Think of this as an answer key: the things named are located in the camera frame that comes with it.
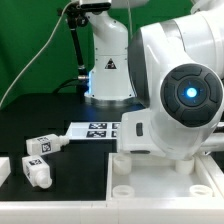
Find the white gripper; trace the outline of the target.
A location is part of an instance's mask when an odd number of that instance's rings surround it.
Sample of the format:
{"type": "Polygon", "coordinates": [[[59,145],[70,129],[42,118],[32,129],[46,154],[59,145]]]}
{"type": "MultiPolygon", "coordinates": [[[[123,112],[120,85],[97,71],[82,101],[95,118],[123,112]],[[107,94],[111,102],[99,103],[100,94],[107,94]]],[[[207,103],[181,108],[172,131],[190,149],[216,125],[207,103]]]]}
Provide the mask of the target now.
{"type": "Polygon", "coordinates": [[[124,113],[117,134],[119,152],[195,154],[224,151],[224,132],[215,133],[218,120],[186,127],[166,112],[143,109],[124,113]]]}

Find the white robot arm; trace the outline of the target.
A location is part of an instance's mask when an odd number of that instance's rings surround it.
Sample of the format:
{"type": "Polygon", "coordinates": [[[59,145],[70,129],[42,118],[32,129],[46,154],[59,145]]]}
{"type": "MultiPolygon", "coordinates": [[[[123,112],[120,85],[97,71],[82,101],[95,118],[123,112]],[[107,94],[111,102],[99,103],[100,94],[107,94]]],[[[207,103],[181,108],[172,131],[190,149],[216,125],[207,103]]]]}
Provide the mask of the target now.
{"type": "Polygon", "coordinates": [[[224,0],[192,0],[188,16],[141,27],[133,37],[109,15],[88,14],[96,45],[87,98],[142,109],[123,114],[120,153],[185,160],[224,112],[224,0]]]}

